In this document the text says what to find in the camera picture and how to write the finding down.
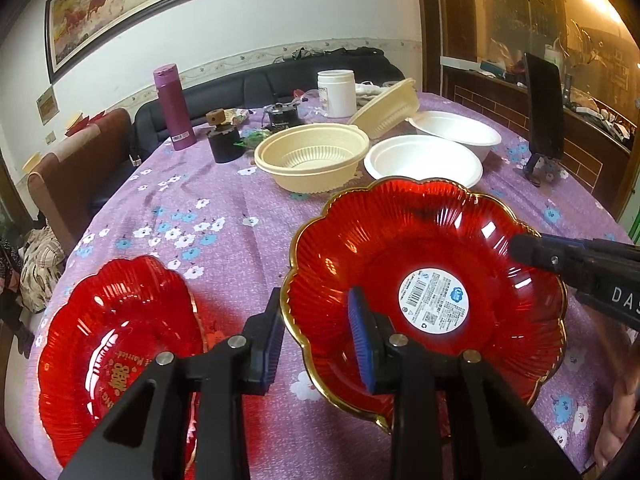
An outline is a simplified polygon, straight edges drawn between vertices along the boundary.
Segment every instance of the purple tablecloth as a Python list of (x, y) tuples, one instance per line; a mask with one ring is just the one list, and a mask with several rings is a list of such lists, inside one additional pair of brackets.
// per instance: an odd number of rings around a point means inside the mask
[[(544, 233), (628, 242), (613, 218), (556, 164), (536, 170), (544, 181), (540, 190), (528, 184), (518, 168), (529, 152), (516, 134), (439, 96), (423, 94), (421, 102), (423, 109), (478, 119), (502, 135), (503, 144), (485, 161), (478, 188), (503, 200), (521, 220)], [(261, 115), (253, 116), (251, 126), (259, 126)], [(402, 124), (393, 134), (411, 130)], [(360, 168), (348, 186), (370, 181)], [(113, 258), (154, 254), (187, 279), (209, 337), (231, 335), (248, 316), (261, 312), (271, 289), (282, 284), (292, 236), (318, 215), (329, 196), (286, 192), (248, 156), (216, 165), (206, 138), (181, 152), (174, 152), (170, 142), (160, 146), (95, 217), (42, 319), (21, 414), (27, 459), (48, 480), (58, 477), (60, 465), (38, 414), (36, 370), (49, 321), (80, 280)], [(614, 373), (575, 300), (566, 329), (564, 364), (542, 388), (534, 412), (583, 470), (610, 401)], [(289, 334), (269, 394), (247, 397), (245, 412), (255, 480), (387, 478), (390, 438), (321, 398)]]

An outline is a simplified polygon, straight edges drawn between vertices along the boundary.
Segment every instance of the red plastic plate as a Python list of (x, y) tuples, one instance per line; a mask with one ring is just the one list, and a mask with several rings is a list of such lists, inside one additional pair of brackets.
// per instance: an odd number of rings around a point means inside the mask
[(532, 404), (564, 353), (566, 290), (510, 260), (524, 232), (500, 201), (453, 182), (391, 178), (332, 199), (294, 238), (281, 296), (318, 390), (389, 430), (393, 400), (366, 392), (354, 354), (346, 298), (359, 285), (395, 330), (443, 354), (478, 350)]
[[(113, 260), (78, 283), (51, 321), (38, 364), (40, 417), (63, 467), (164, 350), (181, 358), (206, 351), (196, 304), (179, 274), (141, 256)], [(195, 441), (192, 406), (187, 464)]]

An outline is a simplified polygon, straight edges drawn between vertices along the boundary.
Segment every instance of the white plastic jar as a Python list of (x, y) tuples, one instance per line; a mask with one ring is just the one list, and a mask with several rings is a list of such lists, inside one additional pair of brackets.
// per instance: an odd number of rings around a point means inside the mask
[(327, 117), (344, 118), (356, 113), (356, 78), (353, 70), (318, 72), (318, 90)]

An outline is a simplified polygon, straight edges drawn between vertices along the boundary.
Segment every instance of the wooden cap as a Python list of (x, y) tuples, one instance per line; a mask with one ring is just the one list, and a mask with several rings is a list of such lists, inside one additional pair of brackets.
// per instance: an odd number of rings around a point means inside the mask
[(225, 111), (220, 108), (219, 110), (213, 110), (207, 114), (207, 123), (210, 126), (218, 126), (226, 122)]

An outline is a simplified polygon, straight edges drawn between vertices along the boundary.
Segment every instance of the black sofa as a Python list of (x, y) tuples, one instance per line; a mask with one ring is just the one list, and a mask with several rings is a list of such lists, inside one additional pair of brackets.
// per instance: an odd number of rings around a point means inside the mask
[[(203, 124), (204, 116), (217, 108), (261, 108), (290, 102), (294, 90), (317, 88), (318, 72), (332, 69), (353, 70), (357, 82), (382, 84), (404, 79), (402, 71), (391, 64), (385, 53), (374, 48), (340, 49), (321, 56), (289, 59), (185, 89), (191, 124)], [(131, 154), (145, 160), (168, 137), (159, 100), (146, 103), (134, 120)]]

